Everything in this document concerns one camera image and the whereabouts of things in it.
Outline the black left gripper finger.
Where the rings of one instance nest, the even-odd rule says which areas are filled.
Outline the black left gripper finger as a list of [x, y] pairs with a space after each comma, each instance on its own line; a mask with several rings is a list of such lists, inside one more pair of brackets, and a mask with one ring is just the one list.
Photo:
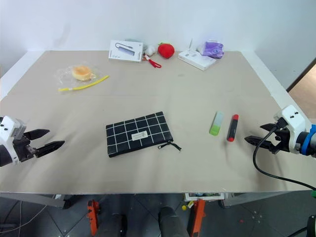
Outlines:
[[48, 130], [48, 129], [35, 129], [32, 131], [25, 132], [24, 136], [29, 140], [36, 140], [38, 138], [43, 137], [44, 135], [46, 135], [49, 132], [50, 132], [50, 130]]
[[43, 147], [36, 149], [35, 156], [37, 158], [40, 158], [44, 155], [54, 152], [55, 150], [59, 149], [64, 143], [65, 141], [54, 141], [54, 142], [45, 144]]

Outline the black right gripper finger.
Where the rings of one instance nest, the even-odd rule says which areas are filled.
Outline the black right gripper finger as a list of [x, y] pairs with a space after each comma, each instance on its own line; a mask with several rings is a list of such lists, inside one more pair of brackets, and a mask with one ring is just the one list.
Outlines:
[[268, 132], [276, 132], [277, 130], [279, 130], [279, 127], [276, 123], [267, 123], [267, 124], [261, 125], [260, 128]]
[[[261, 140], [263, 138], [261, 137], [257, 137], [257, 136], [247, 136], [244, 138], [246, 142], [248, 142], [249, 144], [257, 147], [259, 145], [259, 143], [261, 142]], [[272, 143], [270, 141], [263, 141], [260, 145], [261, 148], [270, 150], [270, 146], [272, 145]]]

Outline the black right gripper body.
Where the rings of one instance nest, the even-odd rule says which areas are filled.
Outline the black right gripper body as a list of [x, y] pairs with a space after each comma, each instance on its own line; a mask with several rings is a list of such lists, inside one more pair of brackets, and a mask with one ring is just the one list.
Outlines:
[[275, 139], [279, 141], [277, 145], [273, 145], [270, 143], [269, 151], [273, 154], [278, 153], [279, 151], [290, 152], [289, 150], [289, 140], [290, 140], [290, 132], [289, 129], [284, 128], [282, 130], [276, 130], [274, 132]]

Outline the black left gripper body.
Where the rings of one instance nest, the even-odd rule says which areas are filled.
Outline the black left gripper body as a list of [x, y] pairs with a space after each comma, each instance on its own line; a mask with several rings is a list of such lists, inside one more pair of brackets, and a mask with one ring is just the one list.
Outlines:
[[37, 152], [36, 148], [30, 146], [31, 139], [30, 132], [24, 133], [20, 139], [13, 139], [13, 147], [20, 162], [33, 158]]

